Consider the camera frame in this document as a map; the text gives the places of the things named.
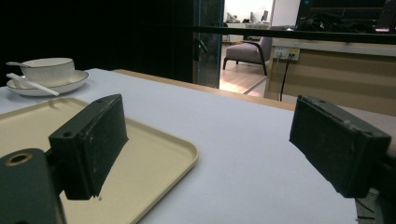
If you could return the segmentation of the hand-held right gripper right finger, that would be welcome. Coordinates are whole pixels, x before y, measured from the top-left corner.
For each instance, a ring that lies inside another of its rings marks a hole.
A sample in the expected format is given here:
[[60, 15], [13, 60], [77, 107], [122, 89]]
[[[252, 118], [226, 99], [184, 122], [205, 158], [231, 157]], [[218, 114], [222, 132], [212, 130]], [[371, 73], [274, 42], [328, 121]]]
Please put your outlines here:
[[362, 198], [369, 189], [391, 196], [391, 137], [341, 107], [300, 95], [290, 141], [346, 198]]

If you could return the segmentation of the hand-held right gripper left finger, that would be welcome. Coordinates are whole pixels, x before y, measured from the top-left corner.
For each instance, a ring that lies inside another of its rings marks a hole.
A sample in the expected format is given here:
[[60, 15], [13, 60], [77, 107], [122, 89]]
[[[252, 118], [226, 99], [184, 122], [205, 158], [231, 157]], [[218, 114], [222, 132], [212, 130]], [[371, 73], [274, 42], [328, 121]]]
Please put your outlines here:
[[66, 198], [89, 200], [98, 196], [127, 142], [119, 94], [95, 100], [52, 133], [51, 155], [61, 164]]

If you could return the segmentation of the beige plastic tray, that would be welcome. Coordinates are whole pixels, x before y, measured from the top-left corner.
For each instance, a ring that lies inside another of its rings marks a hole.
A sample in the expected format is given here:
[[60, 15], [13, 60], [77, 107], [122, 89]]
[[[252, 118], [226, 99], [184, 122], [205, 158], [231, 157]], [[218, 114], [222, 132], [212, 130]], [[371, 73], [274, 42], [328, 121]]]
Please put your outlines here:
[[[28, 147], [48, 149], [48, 136], [87, 104], [58, 98], [0, 115], [0, 157]], [[67, 224], [136, 224], [197, 162], [192, 143], [133, 119], [129, 141], [100, 196], [71, 201], [60, 196]]]

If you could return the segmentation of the white plate with dark rim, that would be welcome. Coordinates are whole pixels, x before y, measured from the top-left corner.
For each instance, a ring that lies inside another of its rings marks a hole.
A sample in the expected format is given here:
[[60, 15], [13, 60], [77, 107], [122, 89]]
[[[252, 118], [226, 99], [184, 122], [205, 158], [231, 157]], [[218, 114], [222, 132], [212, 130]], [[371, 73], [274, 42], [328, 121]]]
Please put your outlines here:
[[[74, 90], [80, 88], [85, 83], [88, 76], [89, 76], [89, 74], [87, 72], [77, 70], [75, 72], [75, 74], [68, 80], [67, 83], [60, 85], [60, 86], [49, 87], [49, 89], [52, 91], [56, 91], [60, 94], [74, 91]], [[10, 91], [15, 92], [19, 95], [51, 96], [51, 93], [49, 93], [49, 92], [42, 91], [38, 88], [29, 86], [29, 85], [24, 85], [18, 81], [14, 81], [13, 79], [11, 79], [7, 82], [7, 88]]]

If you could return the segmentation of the white ceramic spoon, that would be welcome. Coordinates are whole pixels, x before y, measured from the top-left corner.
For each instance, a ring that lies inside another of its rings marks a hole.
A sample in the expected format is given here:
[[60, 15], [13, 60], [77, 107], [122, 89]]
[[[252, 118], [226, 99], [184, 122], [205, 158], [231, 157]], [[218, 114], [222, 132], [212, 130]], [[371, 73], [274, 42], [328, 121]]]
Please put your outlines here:
[[51, 90], [51, 89], [49, 89], [47, 87], [39, 85], [39, 84], [37, 84], [37, 83], [35, 83], [33, 81], [30, 81], [30, 80], [28, 80], [28, 79], [26, 79], [24, 77], [18, 76], [16, 74], [9, 73], [9, 74], [7, 74], [7, 77], [11, 78], [15, 82], [17, 87], [35, 88], [35, 89], [44, 91], [44, 92], [49, 93], [49, 94], [54, 95], [54, 96], [59, 96], [60, 95], [60, 93], [57, 92], [57, 91], [53, 91], [53, 90]]

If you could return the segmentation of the white ribbed bowl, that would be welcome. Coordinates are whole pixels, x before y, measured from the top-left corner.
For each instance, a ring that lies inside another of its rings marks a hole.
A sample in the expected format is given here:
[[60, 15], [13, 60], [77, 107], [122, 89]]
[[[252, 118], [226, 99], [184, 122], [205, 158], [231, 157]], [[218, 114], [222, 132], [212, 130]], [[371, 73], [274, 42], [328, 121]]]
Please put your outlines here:
[[75, 63], [70, 58], [45, 58], [23, 62], [23, 75], [42, 86], [65, 84], [75, 74]]

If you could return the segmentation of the wooden counter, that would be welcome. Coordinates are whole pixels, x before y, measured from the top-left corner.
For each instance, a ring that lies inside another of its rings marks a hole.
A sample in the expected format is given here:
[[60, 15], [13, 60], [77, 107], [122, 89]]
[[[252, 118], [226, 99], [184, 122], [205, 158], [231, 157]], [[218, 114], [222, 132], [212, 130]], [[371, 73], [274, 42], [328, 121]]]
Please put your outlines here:
[[[276, 46], [299, 49], [299, 60], [276, 59]], [[396, 117], [396, 45], [274, 39], [264, 96], [300, 94]]]

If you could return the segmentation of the pale blue table cover sheet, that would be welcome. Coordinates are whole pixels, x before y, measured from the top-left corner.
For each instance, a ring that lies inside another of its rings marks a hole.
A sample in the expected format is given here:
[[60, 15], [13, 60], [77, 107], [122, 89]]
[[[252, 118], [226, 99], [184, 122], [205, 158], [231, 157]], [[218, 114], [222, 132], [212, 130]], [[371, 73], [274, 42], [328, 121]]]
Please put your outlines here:
[[[196, 146], [195, 165], [137, 223], [357, 224], [353, 200], [290, 142], [293, 115], [263, 99], [92, 69], [75, 98], [120, 94], [127, 119]], [[0, 115], [58, 98], [0, 88]]]

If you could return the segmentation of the black horizontal bar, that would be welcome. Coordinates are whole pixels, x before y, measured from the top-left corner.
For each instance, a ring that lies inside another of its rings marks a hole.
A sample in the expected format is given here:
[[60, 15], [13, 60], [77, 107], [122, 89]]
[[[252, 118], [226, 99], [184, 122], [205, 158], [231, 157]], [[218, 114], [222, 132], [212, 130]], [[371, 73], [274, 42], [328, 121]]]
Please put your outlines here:
[[288, 38], [288, 39], [396, 45], [396, 35], [257, 30], [257, 29], [204, 27], [204, 26], [192, 26], [191, 30], [194, 33], [208, 33], [208, 34], [221, 34], [221, 35], [255, 35], [255, 36], [269, 36], [269, 37], [279, 37], [279, 38]]

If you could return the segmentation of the black bag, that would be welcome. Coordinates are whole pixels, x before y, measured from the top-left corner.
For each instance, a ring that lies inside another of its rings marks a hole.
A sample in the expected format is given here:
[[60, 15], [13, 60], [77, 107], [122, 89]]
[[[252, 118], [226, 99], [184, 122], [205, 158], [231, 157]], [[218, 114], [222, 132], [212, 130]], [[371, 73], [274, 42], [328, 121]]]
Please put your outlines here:
[[296, 31], [322, 33], [375, 34], [373, 25], [364, 21], [345, 19], [332, 13], [318, 13], [302, 19]]

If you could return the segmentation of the dark glass door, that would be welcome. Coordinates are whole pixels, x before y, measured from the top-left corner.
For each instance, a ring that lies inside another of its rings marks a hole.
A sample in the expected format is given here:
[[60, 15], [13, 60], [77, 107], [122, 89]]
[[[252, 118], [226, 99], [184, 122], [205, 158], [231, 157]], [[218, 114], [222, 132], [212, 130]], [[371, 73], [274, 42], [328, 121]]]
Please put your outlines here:
[[[220, 28], [223, 0], [193, 0], [193, 26]], [[193, 33], [193, 82], [219, 87], [221, 34]]]

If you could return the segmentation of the office desk with monitors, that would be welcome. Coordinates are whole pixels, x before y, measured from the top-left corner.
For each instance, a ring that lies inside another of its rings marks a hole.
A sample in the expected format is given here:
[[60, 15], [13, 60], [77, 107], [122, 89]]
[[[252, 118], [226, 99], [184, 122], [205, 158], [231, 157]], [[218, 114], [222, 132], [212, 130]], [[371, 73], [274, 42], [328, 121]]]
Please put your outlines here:
[[[266, 30], [269, 28], [268, 22], [269, 12], [264, 10], [262, 15], [257, 18], [253, 12], [249, 13], [248, 19], [242, 21], [237, 19], [236, 15], [227, 13], [226, 20], [223, 23], [224, 28], [238, 28], [238, 29], [255, 29], [255, 30]], [[224, 35], [222, 37], [223, 43], [233, 44], [242, 42], [243, 40], [248, 41], [259, 41], [261, 38], [254, 35]]]

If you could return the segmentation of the wall power outlet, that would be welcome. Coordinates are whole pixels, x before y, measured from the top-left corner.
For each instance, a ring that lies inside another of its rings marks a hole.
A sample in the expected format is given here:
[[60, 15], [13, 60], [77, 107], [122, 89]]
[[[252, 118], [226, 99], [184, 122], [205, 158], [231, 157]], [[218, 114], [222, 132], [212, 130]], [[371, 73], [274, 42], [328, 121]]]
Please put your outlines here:
[[288, 47], [274, 47], [274, 57], [279, 60], [287, 60], [291, 58], [293, 61], [299, 60], [300, 50], [296, 48], [288, 48]]

